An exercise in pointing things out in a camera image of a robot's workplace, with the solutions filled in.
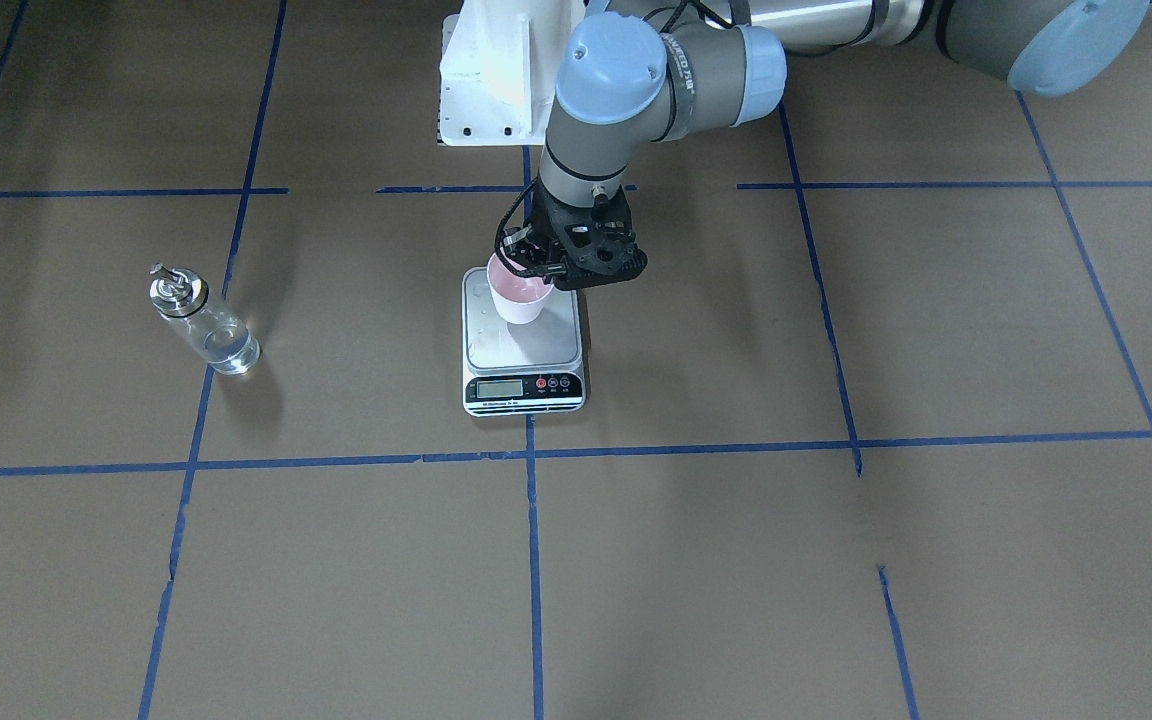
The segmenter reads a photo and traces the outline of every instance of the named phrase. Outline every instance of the paper cup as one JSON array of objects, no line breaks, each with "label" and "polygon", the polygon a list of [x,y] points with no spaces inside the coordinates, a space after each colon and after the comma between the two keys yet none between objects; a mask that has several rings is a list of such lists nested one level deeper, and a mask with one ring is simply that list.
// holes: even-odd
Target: paper cup
[{"label": "paper cup", "polygon": [[520,278],[500,264],[495,252],[488,260],[488,287],[492,288],[492,304],[505,323],[525,325],[539,318],[545,300],[554,286],[540,278]]}]

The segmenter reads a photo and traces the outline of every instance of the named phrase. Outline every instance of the silver robot arm segment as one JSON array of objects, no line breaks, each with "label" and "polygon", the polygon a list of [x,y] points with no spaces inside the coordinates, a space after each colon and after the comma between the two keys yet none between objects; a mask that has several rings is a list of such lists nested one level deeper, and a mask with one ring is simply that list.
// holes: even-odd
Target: silver robot arm segment
[{"label": "silver robot arm segment", "polygon": [[[1149,0],[591,0],[559,65],[539,177],[495,253],[561,290],[643,273],[621,183],[637,146],[734,127],[781,100],[786,54],[915,44],[1066,94],[1108,67]],[[531,194],[524,227],[509,214]]]}]

